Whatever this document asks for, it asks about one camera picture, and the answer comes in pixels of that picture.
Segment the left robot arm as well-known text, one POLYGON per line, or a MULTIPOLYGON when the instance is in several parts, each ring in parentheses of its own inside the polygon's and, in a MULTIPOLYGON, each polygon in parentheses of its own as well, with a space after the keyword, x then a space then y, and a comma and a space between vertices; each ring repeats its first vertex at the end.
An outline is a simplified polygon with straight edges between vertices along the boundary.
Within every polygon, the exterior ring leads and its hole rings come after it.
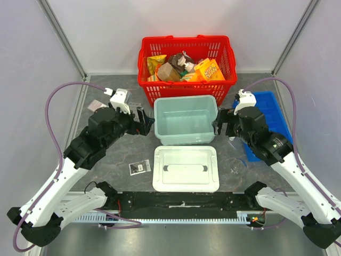
POLYGON ((57 169, 37 194, 22 207, 12 207, 8 218, 17 227, 13 236, 16 251, 17 234, 33 246, 43 247, 52 242, 61 230, 88 211, 113 209, 117 204, 117 191, 107 182, 99 182, 91 191, 62 203, 62 199, 92 167, 101 160, 107 149, 125 134, 146 136, 154 124, 143 108, 137 113, 125 114, 120 108, 102 107, 88 119, 88 125, 60 153, 57 169))

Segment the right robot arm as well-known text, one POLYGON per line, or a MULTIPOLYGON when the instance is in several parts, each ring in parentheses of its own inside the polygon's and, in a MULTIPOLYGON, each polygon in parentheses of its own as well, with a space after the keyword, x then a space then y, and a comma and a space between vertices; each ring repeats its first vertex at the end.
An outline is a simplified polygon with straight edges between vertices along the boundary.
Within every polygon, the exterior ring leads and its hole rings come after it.
POLYGON ((306 237, 322 249, 340 238, 340 200, 303 164, 293 144, 281 133, 269 130, 265 115, 257 107, 240 110, 220 109, 212 126, 220 134, 227 124, 226 135, 238 137, 254 155, 280 174, 303 200, 279 195, 267 185, 257 182, 244 196, 245 206, 256 210, 270 209, 302 228, 306 237))

